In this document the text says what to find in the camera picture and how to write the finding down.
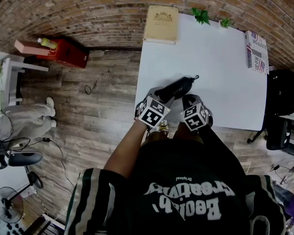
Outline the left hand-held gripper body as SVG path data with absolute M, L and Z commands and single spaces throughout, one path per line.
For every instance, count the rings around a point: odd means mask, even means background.
M 155 128 L 170 111 L 164 104 L 151 96 L 147 96 L 136 106 L 135 119 L 145 123 L 150 128 Z

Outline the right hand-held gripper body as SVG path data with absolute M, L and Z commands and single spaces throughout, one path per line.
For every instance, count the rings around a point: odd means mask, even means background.
M 198 102 L 182 113 L 183 122 L 191 131 L 196 131 L 206 125 L 213 125 L 212 112 L 202 103 Z

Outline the black zippered pouch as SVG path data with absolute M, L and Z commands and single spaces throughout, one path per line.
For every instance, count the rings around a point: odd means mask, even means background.
M 191 90 L 194 81 L 198 78 L 199 75 L 196 75 L 195 77 L 184 76 L 161 89 L 158 96 L 165 103 L 169 102 L 172 98 L 174 100 L 179 99 Z

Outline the person's left forearm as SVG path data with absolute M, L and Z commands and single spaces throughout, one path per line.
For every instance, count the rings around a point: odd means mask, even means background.
M 128 178 L 136 163 L 146 130 L 145 123 L 135 121 L 108 159 L 104 169 Z

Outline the person's right forearm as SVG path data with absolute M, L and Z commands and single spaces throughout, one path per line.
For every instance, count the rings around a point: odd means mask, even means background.
M 199 129 L 199 136 L 218 175 L 228 179 L 238 179 L 245 177 L 245 172 L 233 152 L 220 140 L 209 125 Z

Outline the person's brown trousers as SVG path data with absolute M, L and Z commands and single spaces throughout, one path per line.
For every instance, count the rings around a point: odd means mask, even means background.
M 159 140 L 168 140 L 169 139 L 168 135 L 169 133 L 166 133 L 166 132 L 154 131 L 146 138 L 146 140 L 143 142 L 142 145 L 145 145 L 154 141 L 159 141 Z M 198 134 L 191 132 L 189 128 L 187 127 L 187 125 L 183 122 L 179 123 L 177 131 L 175 132 L 173 136 L 173 139 L 194 140 L 204 144 L 202 138 Z

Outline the patterned paper box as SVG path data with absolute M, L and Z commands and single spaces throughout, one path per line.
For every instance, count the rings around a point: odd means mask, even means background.
M 269 57 L 264 38 L 252 31 L 245 32 L 247 67 L 261 74 L 269 74 Z

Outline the black office chair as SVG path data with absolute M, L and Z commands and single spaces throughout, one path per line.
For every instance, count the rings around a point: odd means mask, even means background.
M 247 143 L 253 143 L 264 131 L 268 150 L 282 150 L 287 148 L 291 139 L 291 132 L 294 131 L 294 120 L 275 116 L 266 116 L 262 129 L 252 139 L 247 139 Z

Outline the broad-leaf potted plant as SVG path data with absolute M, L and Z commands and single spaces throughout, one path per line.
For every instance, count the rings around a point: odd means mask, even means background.
M 208 11 L 207 10 L 199 10 L 197 8 L 192 8 L 191 9 L 196 21 L 199 24 L 208 24 L 210 25 L 209 22 L 209 16 L 208 16 Z

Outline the red box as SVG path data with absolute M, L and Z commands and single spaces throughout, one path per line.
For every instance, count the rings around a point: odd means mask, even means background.
M 86 68 L 89 51 L 65 39 L 52 39 L 58 43 L 56 49 L 50 49 L 48 56 L 37 55 L 38 59 L 54 61 L 62 65 Z

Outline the yellow-green drink bottle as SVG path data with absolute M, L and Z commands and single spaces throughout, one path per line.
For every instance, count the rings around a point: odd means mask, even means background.
M 57 49 L 58 43 L 47 38 L 38 38 L 37 42 L 47 48 L 50 49 Z

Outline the dark oval device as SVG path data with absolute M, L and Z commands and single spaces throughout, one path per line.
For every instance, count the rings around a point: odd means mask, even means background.
M 40 152 L 15 152 L 9 155 L 9 166 L 28 166 L 40 162 L 43 154 Z

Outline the pink long box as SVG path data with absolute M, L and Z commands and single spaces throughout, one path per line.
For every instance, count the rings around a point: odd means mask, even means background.
M 14 47 L 23 54 L 42 55 L 48 56 L 49 48 L 43 47 L 42 45 L 35 42 L 20 41 L 16 40 Z

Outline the white side table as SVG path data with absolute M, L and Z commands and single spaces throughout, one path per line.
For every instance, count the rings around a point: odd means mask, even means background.
M 0 110 L 3 110 L 14 102 L 22 101 L 16 96 L 18 75 L 20 73 L 24 73 L 25 70 L 48 72 L 49 68 L 27 64 L 24 62 L 23 57 L 16 55 L 7 55 L 1 60 L 3 60 L 4 63 L 2 82 L 0 80 Z

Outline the black metal rack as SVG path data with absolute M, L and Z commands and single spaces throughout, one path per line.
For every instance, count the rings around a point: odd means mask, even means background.
M 25 230 L 24 235 L 64 235 L 64 225 L 43 214 Z

